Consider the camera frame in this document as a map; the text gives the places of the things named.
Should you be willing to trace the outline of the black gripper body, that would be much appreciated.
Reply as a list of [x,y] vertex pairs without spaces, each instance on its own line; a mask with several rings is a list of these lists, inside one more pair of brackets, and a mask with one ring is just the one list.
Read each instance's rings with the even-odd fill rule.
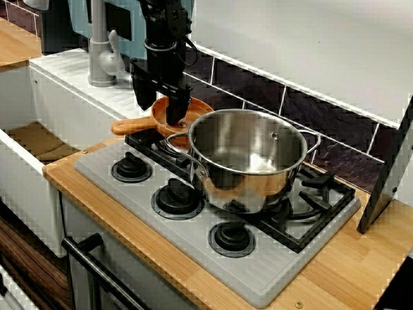
[[132,78],[148,81],[150,87],[165,96],[189,96],[191,88],[183,77],[186,44],[179,41],[170,50],[149,50],[146,59],[132,58]]

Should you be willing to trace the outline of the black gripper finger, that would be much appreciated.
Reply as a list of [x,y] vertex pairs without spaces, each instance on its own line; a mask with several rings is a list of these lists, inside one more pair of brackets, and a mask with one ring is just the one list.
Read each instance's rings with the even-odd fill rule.
[[156,91],[150,87],[148,81],[136,77],[132,78],[132,85],[139,107],[142,110],[149,109],[157,98]]
[[168,106],[166,107],[166,123],[175,125],[186,115],[190,97],[189,96],[169,96]]

